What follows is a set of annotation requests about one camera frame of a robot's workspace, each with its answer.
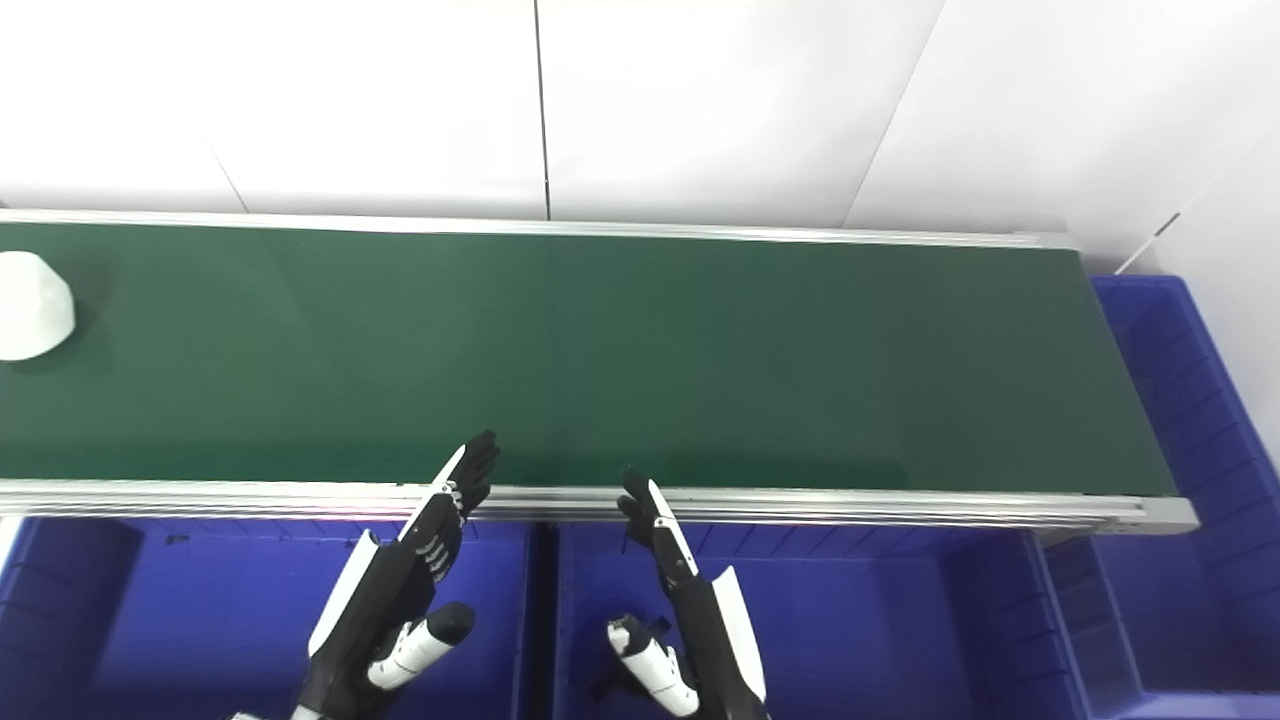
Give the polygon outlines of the white and black left hand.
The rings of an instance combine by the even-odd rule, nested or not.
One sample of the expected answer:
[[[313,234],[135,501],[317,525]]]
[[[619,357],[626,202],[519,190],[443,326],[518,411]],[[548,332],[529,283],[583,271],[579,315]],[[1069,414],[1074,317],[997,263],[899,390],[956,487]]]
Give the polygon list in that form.
[[[474,629],[475,611],[429,606],[460,555],[465,524],[490,493],[494,430],[461,445],[399,534],[357,538],[307,644],[293,719],[383,719],[404,688]]]

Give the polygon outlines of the white and black right hand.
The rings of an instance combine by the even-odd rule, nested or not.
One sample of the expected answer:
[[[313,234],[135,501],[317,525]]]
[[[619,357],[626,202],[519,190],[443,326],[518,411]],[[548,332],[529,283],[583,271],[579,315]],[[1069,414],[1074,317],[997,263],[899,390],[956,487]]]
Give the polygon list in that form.
[[[735,568],[709,578],[660,487],[635,468],[617,498],[628,537],[650,551],[659,587],[675,611],[675,648],[632,614],[608,621],[605,635],[640,692],[677,719],[768,719],[762,653]]]

